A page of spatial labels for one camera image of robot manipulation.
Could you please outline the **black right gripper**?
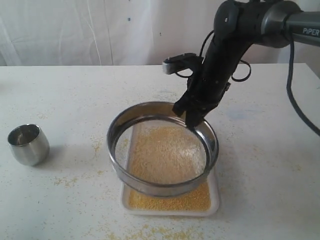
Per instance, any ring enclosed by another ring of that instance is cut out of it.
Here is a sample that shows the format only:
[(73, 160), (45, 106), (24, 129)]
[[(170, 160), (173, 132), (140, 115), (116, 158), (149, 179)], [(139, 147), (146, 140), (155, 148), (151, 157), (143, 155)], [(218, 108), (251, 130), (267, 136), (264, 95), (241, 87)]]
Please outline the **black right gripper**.
[(194, 85), (172, 107), (178, 117), (185, 112), (185, 124), (189, 129), (197, 127), (220, 103), (228, 80), (252, 44), (251, 39), (240, 36), (214, 34)]

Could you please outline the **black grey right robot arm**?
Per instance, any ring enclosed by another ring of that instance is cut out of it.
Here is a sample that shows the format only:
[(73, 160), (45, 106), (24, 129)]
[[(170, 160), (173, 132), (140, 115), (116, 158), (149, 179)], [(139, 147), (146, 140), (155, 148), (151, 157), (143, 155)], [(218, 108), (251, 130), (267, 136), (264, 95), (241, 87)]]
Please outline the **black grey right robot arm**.
[(319, 46), (320, 14), (289, 0), (224, 1), (214, 17), (213, 37), (186, 92), (174, 104), (189, 128), (220, 103), (241, 58), (253, 45), (283, 48), (291, 42)]

